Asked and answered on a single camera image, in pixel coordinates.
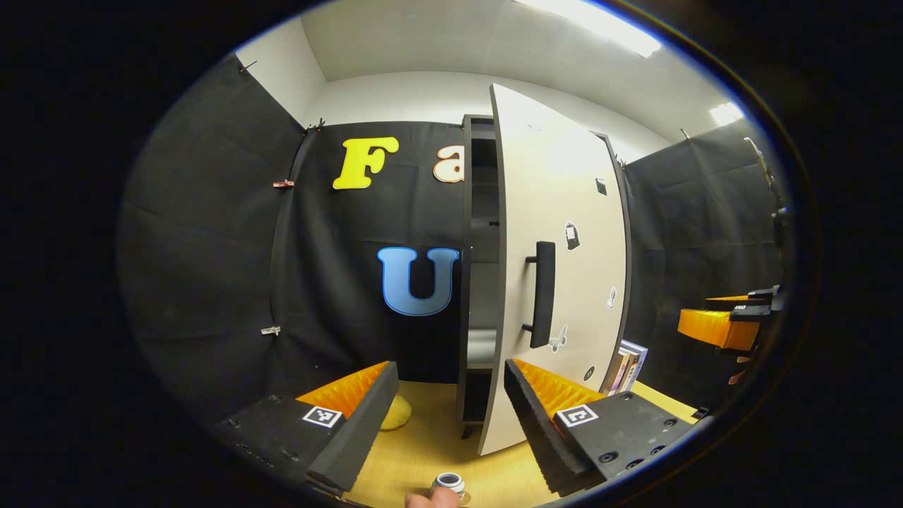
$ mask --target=ceiling light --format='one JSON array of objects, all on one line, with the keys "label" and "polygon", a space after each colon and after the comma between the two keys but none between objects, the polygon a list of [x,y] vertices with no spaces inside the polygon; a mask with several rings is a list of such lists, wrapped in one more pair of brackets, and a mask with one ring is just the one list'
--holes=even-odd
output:
[{"label": "ceiling light", "polygon": [[733,121],[743,118],[743,112],[733,102],[721,104],[718,108],[709,109],[709,113],[712,113],[712,118],[718,122],[719,126],[726,126]]},{"label": "ceiling light", "polygon": [[512,1],[565,17],[587,30],[623,45],[643,58],[662,47],[649,34],[603,10],[600,5],[582,0]]}]

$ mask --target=yellow letter f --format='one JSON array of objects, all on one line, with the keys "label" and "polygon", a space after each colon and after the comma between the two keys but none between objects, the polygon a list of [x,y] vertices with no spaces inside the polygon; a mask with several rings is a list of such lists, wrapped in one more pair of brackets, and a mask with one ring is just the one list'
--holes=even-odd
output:
[{"label": "yellow letter f", "polygon": [[[341,144],[345,147],[345,162],[341,167],[341,174],[332,182],[333,189],[364,189],[370,186],[370,178],[364,173],[367,166],[370,172],[379,173],[386,162],[386,152],[393,154],[398,151],[398,140],[394,137],[368,137],[364,139],[349,139]],[[376,150],[370,154],[370,148]]]}]

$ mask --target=small cup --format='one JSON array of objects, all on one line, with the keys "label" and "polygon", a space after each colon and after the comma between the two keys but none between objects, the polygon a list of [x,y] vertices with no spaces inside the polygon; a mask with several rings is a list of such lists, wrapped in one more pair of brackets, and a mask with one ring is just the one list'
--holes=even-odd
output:
[{"label": "small cup", "polygon": [[464,495],[466,494],[464,492],[464,480],[461,479],[460,475],[456,475],[455,473],[442,473],[433,480],[433,488],[436,487],[450,488],[458,495],[459,501],[464,500]]}]

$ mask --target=book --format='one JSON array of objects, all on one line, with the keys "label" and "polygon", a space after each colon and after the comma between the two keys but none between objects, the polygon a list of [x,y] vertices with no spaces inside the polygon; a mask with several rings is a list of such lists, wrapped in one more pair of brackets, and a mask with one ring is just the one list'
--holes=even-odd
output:
[{"label": "book", "polygon": [[646,353],[648,353],[649,350],[641,345],[637,345],[625,340],[621,340],[621,347],[628,351],[631,351],[632,353],[635,353],[638,356],[637,361],[630,366],[630,371],[628,372],[627,376],[627,383],[622,382],[622,388],[618,390],[628,391],[633,388],[633,383],[639,377],[639,370],[643,368],[643,361],[646,359]]},{"label": "book", "polygon": [[611,387],[615,384],[615,378],[618,377],[618,367],[620,367],[621,361],[623,357],[619,354],[617,356],[617,360],[614,363],[614,366],[611,367],[608,372],[605,373],[605,380],[602,381],[602,385],[599,387],[599,393],[603,395],[608,395],[609,391],[611,391]]},{"label": "book", "polygon": [[630,351],[624,348],[620,348],[618,349],[618,354],[621,355],[621,364],[618,368],[618,376],[615,378],[615,381],[611,385],[611,389],[609,390],[609,395],[618,393],[618,386],[620,385],[621,379],[624,378],[624,372],[627,371],[627,367],[630,364]]},{"label": "book", "polygon": [[630,378],[633,376],[633,373],[637,371],[637,361],[638,360],[639,360],[638,354],[636,354],[636,353],[630,354],[630,363],[628,363],[627,370],[624,371],[624,377],[621,378],[621,383],[620,383],[620,385],[618,385],[618,393],[629,390]]},{"label": "book", "polygon": [[629,348],[622,348],[626,351],[630,358],[627,361],[627,366],[624,368],[624,375],[621,376],[621,381],[618,384],[616,393],[621,393],[622,391],[627,391],[627,387],[630,381],[630,376],[637,370],[637,361],[639,360],[639,353],[631,351]]}]

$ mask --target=blue letter u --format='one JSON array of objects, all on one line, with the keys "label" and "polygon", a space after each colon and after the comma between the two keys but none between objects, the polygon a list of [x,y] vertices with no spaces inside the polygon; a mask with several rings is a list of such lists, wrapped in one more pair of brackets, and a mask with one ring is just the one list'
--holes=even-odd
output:
[{"label": "blue letter u", "polygon": [[452,265],[458,259],[458,251],[430,249],[426,257],[433,262],[436,273],[433,295],[417,298],[411,294],[411,262],[417,259],[417,252],[407,247],[386,247],[377,252],[383,263],[383,298],[398,314],[436,314],[452,300]]}]

